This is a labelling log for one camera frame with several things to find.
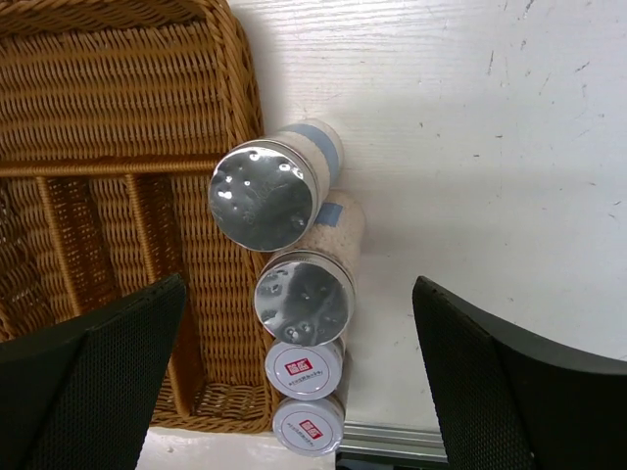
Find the silver-lid blue-label spice jar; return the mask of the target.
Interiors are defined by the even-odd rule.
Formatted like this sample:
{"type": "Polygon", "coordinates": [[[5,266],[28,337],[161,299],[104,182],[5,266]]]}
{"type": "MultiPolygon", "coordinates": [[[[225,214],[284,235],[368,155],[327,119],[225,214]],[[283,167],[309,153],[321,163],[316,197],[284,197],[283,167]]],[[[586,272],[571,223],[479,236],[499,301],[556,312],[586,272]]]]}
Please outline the silver-lid blue-label spice jar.
{"type": "Polygon", "coordinates": [[[313,347],[342,336],[356,309],[364,228],[360,203],[332,190],[303,238],[270,258],[254,308],[275,339],[313,347]]]}

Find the white-lid dark sauce jar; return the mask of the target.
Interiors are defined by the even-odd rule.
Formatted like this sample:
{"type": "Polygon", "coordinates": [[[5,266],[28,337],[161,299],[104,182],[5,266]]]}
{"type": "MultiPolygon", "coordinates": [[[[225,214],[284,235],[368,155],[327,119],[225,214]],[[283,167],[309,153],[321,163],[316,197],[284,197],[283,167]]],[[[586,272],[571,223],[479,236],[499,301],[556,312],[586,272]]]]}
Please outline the white-lid dark sauce jar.
{"type": "Polygon", "coordinates": [[[339,387],[346,364],[341,339],[313,347],[276,340],[265,357],[265,374],[283,396],[294,400],[320,400],[339,387]]]}

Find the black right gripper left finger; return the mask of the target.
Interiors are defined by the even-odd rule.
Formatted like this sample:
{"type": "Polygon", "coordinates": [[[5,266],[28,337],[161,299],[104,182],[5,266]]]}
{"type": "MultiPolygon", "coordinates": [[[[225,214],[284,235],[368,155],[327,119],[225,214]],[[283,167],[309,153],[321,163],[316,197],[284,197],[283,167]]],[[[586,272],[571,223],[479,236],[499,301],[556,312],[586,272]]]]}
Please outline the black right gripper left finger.
{"type": "Polygon", "coordinates": [[[185,301],[173,274],[3,343],[2,468],[135,468],[185,301]]]}

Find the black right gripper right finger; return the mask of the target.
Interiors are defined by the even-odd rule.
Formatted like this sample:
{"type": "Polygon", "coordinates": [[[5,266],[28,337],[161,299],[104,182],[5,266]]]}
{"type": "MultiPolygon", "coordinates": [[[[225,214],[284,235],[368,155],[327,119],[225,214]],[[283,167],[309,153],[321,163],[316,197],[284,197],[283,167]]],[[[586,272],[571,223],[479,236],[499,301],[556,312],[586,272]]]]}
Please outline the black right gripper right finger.
{"type": "Polygon", "coordinates": [[[412,309],[450,468],[625,468],[625,361],[549,340],[424,276],[412,309]]]}

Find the white-lid brown sauce jar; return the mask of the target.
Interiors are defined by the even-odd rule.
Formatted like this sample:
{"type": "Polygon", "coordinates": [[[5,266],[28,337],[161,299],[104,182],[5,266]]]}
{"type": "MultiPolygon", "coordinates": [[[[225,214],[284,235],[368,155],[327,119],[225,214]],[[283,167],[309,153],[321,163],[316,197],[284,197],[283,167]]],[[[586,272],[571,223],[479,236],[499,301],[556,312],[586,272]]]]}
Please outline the white-lid brown sauce jar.
{"type": "Polygon", "coordinates": [[[334,453],[344,438],[345,408],[331,395],[316,400],[283,400],[272,419],[275,437],[307,457],[334,453]]]}

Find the silver-lid white spice jar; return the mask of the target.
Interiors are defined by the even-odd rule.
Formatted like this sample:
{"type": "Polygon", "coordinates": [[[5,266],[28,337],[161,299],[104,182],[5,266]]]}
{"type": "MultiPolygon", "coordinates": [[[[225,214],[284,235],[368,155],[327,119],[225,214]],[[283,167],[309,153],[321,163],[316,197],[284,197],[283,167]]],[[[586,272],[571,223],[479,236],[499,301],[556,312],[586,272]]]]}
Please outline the silver-lid white spice jar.
{"type": "Polygon", "coordinates": [[[248,250],[287,248],[313,225],[343,159],[338,133],[315,118],[247,141],[214,170],[208,190],[213,220],[248,250]]]}

